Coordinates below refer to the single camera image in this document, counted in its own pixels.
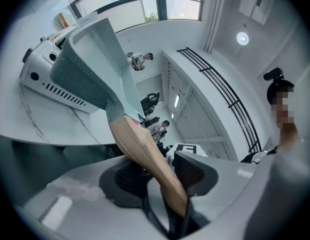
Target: wooden stick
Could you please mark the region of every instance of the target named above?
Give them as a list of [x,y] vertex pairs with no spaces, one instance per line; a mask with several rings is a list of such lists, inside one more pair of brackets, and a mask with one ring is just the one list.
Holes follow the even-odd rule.
[[111,121],[109,128],[119,149],[156,178],[168,205],[184,217],[186,192],[159,151],[150,132],[126,115]]

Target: black railing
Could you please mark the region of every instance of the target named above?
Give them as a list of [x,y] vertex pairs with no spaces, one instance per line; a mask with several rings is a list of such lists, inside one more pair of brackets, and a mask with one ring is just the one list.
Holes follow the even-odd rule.
[[234,113],[248,144],[248,152],[262,151],[261,144],[254,124],[241,99],[237,96],[229,83],[205,59],[190,48],[178,50],[180,54],[190,60],[199,72],[202,72],[216,87]]

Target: vent grille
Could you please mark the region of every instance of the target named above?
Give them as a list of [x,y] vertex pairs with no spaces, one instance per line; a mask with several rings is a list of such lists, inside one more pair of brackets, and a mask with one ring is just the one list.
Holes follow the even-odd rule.
[[62,97],[63,99],[66,99],[66,100],[69,100],[70,102],[73,102],[79,106],[86,106],[85,102],[83,100],[81,100],[80,98],[76,98],[75,96],[65,92],[65,91],[62,91],[61,89],[59,89],[58,87],[55,87],[54,88],[54,85],[48,83],[46,86],[45,86],[45,89],[48,91],[48,92],[51,92],[51,93],[54,93],[60,97]]

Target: white counter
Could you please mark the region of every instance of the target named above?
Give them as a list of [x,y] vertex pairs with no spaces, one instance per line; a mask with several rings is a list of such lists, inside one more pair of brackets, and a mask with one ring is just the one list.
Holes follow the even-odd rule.
[[0,48],[0,135],[13,140],[48,144],[99,145],[114,143],[106,113],[88,114],[58,103],[19,84],[22,58],[35,48],[41,37],[59,32],[56,16],[67,10],[58,0],[51,10],[15,21]]

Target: floor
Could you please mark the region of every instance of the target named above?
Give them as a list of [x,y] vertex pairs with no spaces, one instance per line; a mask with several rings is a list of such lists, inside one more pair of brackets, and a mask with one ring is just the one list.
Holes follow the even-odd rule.
[[104,145],[55,146],[21,143],[0,136],[0,181],[11,201],[22,206],[46,185],[71,169],[115,157]]

